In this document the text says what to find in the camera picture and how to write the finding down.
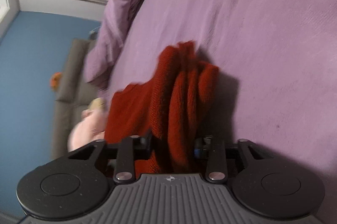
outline gray couch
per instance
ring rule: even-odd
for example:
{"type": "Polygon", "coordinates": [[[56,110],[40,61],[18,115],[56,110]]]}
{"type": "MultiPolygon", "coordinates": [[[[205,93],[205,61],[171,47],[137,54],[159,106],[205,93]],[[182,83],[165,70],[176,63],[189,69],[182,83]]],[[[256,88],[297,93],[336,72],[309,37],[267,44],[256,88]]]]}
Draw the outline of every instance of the gray couch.
{"type": "Polygon", "coordinates": [[[81,112],[96,98],[97,90],[82,78],[85,55],[95,45],[95,40],[74,39],[65,63],[62,79],[56,94],[52,159],[67,153],[67,140],[72,128],[81,120],[81,112]]]}

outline orange toy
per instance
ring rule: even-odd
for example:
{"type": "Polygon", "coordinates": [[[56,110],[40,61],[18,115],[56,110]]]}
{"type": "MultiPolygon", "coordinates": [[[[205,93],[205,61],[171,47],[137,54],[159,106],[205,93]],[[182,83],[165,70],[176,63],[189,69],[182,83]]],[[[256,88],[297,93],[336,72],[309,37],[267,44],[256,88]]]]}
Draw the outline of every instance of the orange toy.
{"type": "Polygon", "coordinates": [[[57,72],[53,74],[52,77],[50,78],[50,88],[53,91],[57,91],[57,88],[59,87],[59,84],[60,84],[61,77],[62,77],[62,73],[57,72]]]}

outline purple blanket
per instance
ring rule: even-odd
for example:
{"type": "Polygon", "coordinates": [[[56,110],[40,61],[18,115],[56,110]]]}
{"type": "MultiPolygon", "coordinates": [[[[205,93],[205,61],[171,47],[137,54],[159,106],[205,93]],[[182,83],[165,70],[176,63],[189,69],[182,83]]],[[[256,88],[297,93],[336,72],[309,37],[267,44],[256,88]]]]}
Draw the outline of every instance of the purple blanket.
{"type": "Polygon", "coordinates": [[[337,0],[110,0],[85,75],[110,102],[149,80],[169,44],[220,67],[200,133],[248,138],[314,170],[337,223],[337,0]]]}

